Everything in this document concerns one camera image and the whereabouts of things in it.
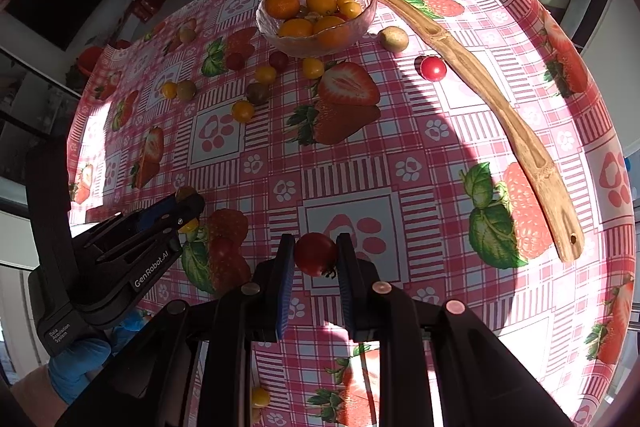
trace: wooden handle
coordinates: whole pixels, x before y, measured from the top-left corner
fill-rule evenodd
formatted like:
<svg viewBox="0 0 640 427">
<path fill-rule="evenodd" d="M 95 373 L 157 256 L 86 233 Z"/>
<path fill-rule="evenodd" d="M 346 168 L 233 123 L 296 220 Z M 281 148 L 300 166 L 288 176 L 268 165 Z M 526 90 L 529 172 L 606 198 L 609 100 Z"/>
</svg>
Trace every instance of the wooden handle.
<svg viewBox="0 0 640 427">
<path fill-rule="evenodd" d="M 566 263 L 578 259 L 584 247 L 584 234 L 560 172 L 540 139 L 511 107 L 486 68 L 446 29 L 406 1 L 380 1 L 436 50 L 494 112 L 540 202 L 558 256 Z"/>
</svg>

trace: pink checkered tablecloth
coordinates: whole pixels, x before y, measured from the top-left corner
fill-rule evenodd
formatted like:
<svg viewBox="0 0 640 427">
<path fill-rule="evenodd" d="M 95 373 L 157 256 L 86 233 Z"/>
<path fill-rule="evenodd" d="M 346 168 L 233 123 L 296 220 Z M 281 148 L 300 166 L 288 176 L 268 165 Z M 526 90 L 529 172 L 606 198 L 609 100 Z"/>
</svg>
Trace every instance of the pink checkered tablecloth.
<svg viewBox="0 0 640 427">
<path fill-rule="evenodd" d="M 375 122 L 335 146 L 290 142 L 286 120 L 312 97 L 298 60 L 278 76 L 269 103 L 257 107 L 250 123 L 227 116 L 271 50 L 256 33 L 250 39 L 255 53 L 240 73 L 204 76 L 202 65 L 211 42 L 255 25 L 259 1 L 195 0 L 156 34 L 126 50 L 105 50 L 68 138 L 70 182 L 78 181 L 85 165 L 93 166 L 90 194 L 72 204 L 71 222 L 100 221 L 193 185 L 207 201 L 204 216 L 218 208 L 247 216 L 250 231 L 241 253 L 252 269 L 274 255 L 282 233 L 350 232 L 356 251 L 374 261 L 383 280 L 422 301 L 466 302 L 575 424 L 587 425 L 620 352 L 612 326 L 626 328 L 628 321 L 620 309 L 632 289 L 634 219 L 607 109 L 584 65 L 563 47 L 557 25 L 537 0 L 436 3 L 454 12 L 455 3 L 462 8 L 438 21 L 487 67 L 536 131 L 558 165 L 586 236 L 584 253 L 573 264 L 561 263 L 553 246 L 543 245 L 541 255 L 521 250 L 506 261 L 510 267 L 498 268 L 470 241 L 474 201 L 460 171 L 490 171 L 498 201 L 500 186 L 508 190 L 517 178 L 504 131 L 455 73 L 436 83 L 417 73 L 416 57 L 434 51 L 386 6 L 378 4 L 368 34 L 356 45 L 323 57 L 367 70 L 381 93 Z M 197 38 L 165 54 L 176 28 L 189 19 L 196 21 Z M 410 36 L 401 54 L 378 44 L 377 32 L 389 25 Z M 194 100 L 164 99 L 159 88 L 168 80 L 195 82 Z M 152 127 L 164 136 L 160 170 L 142 189 L 132 188 L 130 171 Z M 518 245 L 540 226 L 535 219 L 516 223 Z M 178 261 L 142 307 L 155 312 L 172 299 L 209 298 Z M 362 410 L 345 413 L 343 401 L 322 403 L 331 393 L 344 398 L 348 389 L 340 369 L 350 365 L 355 375 L 362 359 L 353 356 L 340 327 L 337 282 L 296 270 L 289 317 L 284 341 L 254 346 L 254 378 L 271 393 L 260 421 L 276 427 L 375 423 Z M 376 346 L 369 347 L 366 359 L 375 366 Z"/>
</svg>

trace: glass bowl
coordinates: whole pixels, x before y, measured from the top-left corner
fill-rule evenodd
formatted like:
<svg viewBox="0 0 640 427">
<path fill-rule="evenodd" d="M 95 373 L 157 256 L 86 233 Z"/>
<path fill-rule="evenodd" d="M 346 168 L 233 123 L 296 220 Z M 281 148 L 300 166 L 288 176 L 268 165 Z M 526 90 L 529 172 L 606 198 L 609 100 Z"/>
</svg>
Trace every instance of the glass bowl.
<svg viewBox="0 0 640 427">
<path fill-rule="evenodd" d="M 328 28 L 310 37 L 279 37 L 278 28 L 284 22 L 274 19 L 264 9 L 264 0 L 260 1 L 255 13 L 255 21 L 260 33 L 269 44 L 286 53 L 289 57 L 322 57 L 345 50 L 353 46 L 369 28 L 376 15 L 378 0 L 356 0 L 364 8 L 355 19 Z"/>
</svg>

